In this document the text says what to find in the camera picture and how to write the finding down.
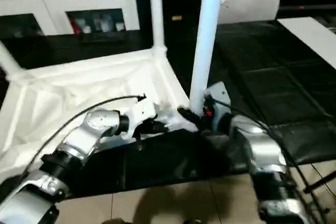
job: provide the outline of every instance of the white cabinet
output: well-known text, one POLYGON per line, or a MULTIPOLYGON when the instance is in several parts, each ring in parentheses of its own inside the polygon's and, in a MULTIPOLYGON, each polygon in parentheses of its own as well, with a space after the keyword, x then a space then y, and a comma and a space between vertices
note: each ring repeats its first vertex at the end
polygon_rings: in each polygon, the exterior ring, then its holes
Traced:
POLYGON ((69 13, 88 10, 120 10, 126 30, 138 30, 139 19, 135 0, 43 0, 58 34, 73 34, 69 13))
POLYGON ((0 38, 123 29, 139 29, 136 0, 0 0, 0 38))
POLYGON ((44 35, 58 34, 42 0, 0 0, 0 27, 1 23, 3 23, 3 26, 8 25, 7 16, 13 16, 13 18, 15 18, 15 15, 22 14, 32 14, 44 35))

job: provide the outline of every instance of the metal bracket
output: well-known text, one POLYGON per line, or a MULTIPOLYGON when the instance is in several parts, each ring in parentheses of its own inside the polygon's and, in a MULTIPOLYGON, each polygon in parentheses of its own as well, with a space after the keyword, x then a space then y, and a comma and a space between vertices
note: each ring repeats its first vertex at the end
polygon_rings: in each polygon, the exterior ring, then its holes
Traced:
MULTIPOLYGON (((213 99, 224 102, 228 105, 231 104, 230 97, 222 81, 216 84, 213 84, 212 86, 207 88, 205 90, 205 95, 210 95, 213 99)), ((214 118, 212 121, 212 129, 213 131, 217 131, 219 121, 221 120, 224 114, 231 113, 231 110, 218 103, 214 104, 214 109, 215 109, 215 114, 214 114, 214 118)))

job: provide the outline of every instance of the white cloth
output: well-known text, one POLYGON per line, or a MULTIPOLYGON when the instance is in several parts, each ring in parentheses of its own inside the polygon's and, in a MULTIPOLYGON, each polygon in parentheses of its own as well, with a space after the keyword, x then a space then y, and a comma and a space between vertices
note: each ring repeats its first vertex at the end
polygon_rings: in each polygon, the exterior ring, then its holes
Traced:
POLYGON ((275 19, 280 0, 224 0, 218 24, 275 19))

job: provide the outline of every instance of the glass cabinet door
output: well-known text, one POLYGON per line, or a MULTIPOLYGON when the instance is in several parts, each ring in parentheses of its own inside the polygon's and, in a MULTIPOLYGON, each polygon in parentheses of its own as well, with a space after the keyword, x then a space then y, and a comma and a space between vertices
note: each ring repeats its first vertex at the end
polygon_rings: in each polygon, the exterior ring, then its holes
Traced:
POLYGON ((81 10, 67 12, 75 34, 125 30, 122 9, 81 10))
POLYGON ((43 36, 33 14, 0 16, 0 39, 43 36))

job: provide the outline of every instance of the black fabric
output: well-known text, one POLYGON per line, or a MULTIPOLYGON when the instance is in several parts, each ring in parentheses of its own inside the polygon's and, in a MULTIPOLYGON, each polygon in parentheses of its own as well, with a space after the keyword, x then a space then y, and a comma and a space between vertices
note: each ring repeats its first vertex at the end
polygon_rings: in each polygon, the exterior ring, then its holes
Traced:
MULTIPOLYGON (((197 28, 171 30, 167 56, 190 92, 197 28)), ((150 47, 139 31, 3 41, 24 68, 150 47)), ((218 27, 209 84, 223 81, 232 105, 267 122, 300 163, 336 158, 336 71, 278 22, 218 27)), ((247 171, 240 146, 222 134, 173 132, 95 154, 73 197, 247 171)))

